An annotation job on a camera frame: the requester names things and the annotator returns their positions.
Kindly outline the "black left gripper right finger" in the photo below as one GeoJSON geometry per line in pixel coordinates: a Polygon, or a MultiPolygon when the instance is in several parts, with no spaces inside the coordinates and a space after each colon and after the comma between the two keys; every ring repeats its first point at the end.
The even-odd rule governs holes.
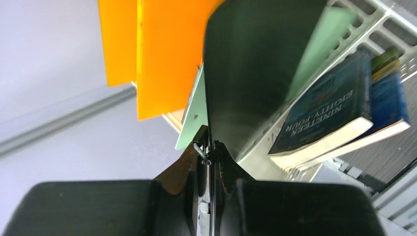
{"type": "Polygon", "coordinates": [[[358,187],[255,180],[221,142],[213,148],[216,236],[383,236],[358,187]]]}

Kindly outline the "thick orange binder folder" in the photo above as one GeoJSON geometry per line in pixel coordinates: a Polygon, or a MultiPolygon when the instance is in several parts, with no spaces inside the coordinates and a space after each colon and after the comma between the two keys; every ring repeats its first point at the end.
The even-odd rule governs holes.
{"type": "Polygon", "coordinates": [[[142,57],[138,119],[185,108],[203,59],[206,23],[219,0],[142,2],[142,57]]]}

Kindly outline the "Animal Farm blue book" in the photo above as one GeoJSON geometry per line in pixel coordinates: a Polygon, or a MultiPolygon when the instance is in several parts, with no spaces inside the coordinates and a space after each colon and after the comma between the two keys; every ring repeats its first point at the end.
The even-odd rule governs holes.
{"type": "Polygon", "coordinates": [[[373,126],[363,135],[322,156],[296,165],[306,170],[331,158],[397,135],[410,127],[400,78],[399,50],[389,47],[372,59],[371,112],[373,126]]]}

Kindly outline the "thin orange folder in rack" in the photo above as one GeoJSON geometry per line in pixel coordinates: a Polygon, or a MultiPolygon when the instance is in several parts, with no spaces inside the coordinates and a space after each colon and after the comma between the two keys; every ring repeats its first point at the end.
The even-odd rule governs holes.
{"type": "Polygon", "coordinates": [[[136,80],[137,1],[99,0],[107,85],[136,80]]]}

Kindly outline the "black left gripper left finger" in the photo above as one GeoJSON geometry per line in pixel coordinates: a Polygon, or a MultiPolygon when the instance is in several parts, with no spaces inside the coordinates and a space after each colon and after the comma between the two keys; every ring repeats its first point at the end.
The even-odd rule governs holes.
{"type": "Polygon", "coordinates": [[[43,182],[22,199],[6,236],[194,236],[197,169],[191,143],[154,179],[43,182]]]}

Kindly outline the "Nineteen Eighty-Four dark book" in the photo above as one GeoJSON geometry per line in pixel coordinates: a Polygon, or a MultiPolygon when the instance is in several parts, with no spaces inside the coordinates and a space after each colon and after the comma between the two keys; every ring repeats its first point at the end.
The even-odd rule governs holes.
{"type": "Polygon", "coordinates": [[[269,158],[283,170],[313,160],[373,126],[371,56],[351,54],[312,85],[286,116],[269,158]]]}

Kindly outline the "mint green clipboard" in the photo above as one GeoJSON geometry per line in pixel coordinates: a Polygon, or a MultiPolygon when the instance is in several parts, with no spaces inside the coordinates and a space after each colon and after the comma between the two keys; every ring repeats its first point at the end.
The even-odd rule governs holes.
{"type": "MultiPolygon", "coordinates": [[[[346,8],[327,6],[324,9],[294,74],[288,99],[293,98],[307,84],[356,17],[357,14],[354,11],[346,8]]],[[[203,64],[197,71],[193,89],[183,114],[182,129],[176,149],[186,147],[201,125],[208,125],[203,64]]]]}

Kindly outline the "white plastic file rack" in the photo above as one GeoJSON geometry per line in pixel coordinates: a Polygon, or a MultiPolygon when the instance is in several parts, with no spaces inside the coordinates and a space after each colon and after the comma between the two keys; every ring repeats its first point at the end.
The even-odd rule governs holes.
{"type": "Polygon", "coordinates": [[[380,32],[383,23],[394,15],[394,12],[389,10],[386,3],[382,0],[377,1],[374,6],[375,11],[369,15],[361,14],[357,7],[346,8],[354,11],[357,17],[351,23],[349,29],[343,34],[339,42],[333,47],[328,58],[313,73],[307,84],[291,99],[287,98],[290,92],[289,90],[283,106],[277,111],[277,117],[268,123],[267,128],[261,132],[260,136],[250,146],[243,158],[239,161],[233,159],[251,176],[258,179],[275,180],[282,179],[284,175],[291,172],[301,171],[296,167],[283,170],[269,158],[268,152],[277,138],[288,112],[318,79],[358,50],[365,50],[371,56],[374,48],[369,48],[366,45],[366,39],[371,34],[380,32]]]}

